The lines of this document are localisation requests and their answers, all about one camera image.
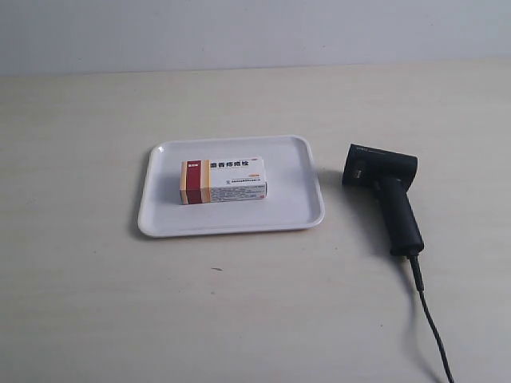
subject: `table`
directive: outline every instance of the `table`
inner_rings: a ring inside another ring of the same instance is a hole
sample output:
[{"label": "table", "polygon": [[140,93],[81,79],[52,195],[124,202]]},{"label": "table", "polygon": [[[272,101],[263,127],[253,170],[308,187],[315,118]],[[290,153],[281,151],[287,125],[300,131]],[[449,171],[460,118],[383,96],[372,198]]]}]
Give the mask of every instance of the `table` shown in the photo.
[{"label": "table", "polygon": [[[431,382],[442,364],[350,143],[419,158],[426,299],[460,382],[509,381],[511,60],[0,78],[0,380]],[[308,231],[153,240],[166,140],[293,133]]]}]

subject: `cable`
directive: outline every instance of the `cable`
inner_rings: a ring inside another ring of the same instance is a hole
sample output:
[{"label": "cable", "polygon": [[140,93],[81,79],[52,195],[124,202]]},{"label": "cable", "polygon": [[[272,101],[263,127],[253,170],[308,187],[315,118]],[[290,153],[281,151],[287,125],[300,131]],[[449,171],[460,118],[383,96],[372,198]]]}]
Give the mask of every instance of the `cable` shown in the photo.
[{"label": "cable", "polygon": [[422,282],[421,269],[418,265],[417,255],[410,255],[408,259],[410,260],[410,265],[412,266],[415,286],[417,287],[418,295],[421,298],[421,304],[424,310],[424,314],[426,315],[431,330],[433,331],[434,339],[437,341],[438,351],[440,351],[440,356],[442,357],[442,363],[444,365],[444,370],[446,371],[447,380],[449,381],[449,383],[454,383],[453,375],[450,372],[449,362],[447,361],[446,349],[444,348],[444,344],[442,343],[442,339],[440,338],[440,333],[438,332],[437,327],[433,322],[430,310],[428,309],[428,305],[426,304],[426,299],[424,298],[424,283]]}]

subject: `white wall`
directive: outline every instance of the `white wall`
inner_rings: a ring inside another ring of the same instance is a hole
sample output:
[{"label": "white wall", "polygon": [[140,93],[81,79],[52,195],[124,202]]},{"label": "white wall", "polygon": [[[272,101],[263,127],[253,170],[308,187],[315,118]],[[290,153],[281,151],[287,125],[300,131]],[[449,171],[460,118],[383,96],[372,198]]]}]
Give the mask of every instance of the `white wall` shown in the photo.
[{"label": "white wall", "polygon": [[510,0],[0,1],[0,74],[498,56]]}]

